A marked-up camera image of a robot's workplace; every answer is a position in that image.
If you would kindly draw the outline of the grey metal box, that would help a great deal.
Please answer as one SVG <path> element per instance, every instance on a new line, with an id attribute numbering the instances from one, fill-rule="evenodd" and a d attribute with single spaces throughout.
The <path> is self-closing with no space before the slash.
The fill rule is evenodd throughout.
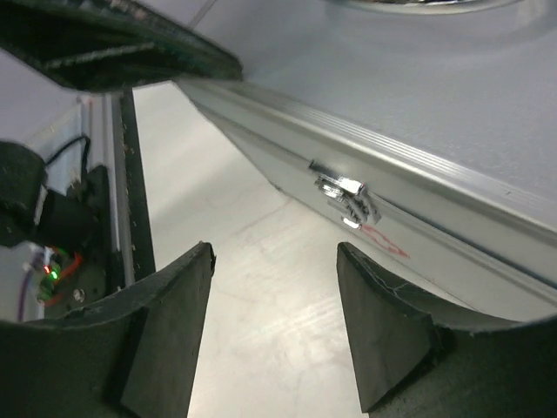
<path id="1" fill-rule="evenodd" d="M 274 187 L 450 300 L 555 314 L 555 2 L 153 8 L 239 59 L 178 88 Z"/>

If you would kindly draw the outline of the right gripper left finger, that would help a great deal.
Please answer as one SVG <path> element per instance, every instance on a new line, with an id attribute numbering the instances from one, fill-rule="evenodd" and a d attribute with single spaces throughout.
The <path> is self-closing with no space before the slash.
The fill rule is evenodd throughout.
<path id="1" fill-rule="evenodd" d="M 3 322 L 2 416 L 187 416 L 215 266 L 201 242 L 59 319 Z"/>

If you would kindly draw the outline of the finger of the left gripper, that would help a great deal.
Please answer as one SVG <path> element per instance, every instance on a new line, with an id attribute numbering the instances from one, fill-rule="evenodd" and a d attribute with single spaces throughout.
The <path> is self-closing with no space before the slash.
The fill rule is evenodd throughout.
<path id="1" fill-rule="evenodd" d="M 74 91 L 243 77 L 229 51 L 138 1 L 3 1 L 1 48 Z"/>

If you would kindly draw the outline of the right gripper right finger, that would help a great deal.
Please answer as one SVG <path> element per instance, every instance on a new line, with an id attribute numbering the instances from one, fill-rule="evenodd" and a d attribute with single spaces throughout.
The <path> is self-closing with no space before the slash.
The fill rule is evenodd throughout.
<path id="1" fill-rule="evenodd" d="M 553 417 L 556 319 L 505 320 L 444 300 L 356 246 L 337 248 L 352 364 L 370 417 Z"/>

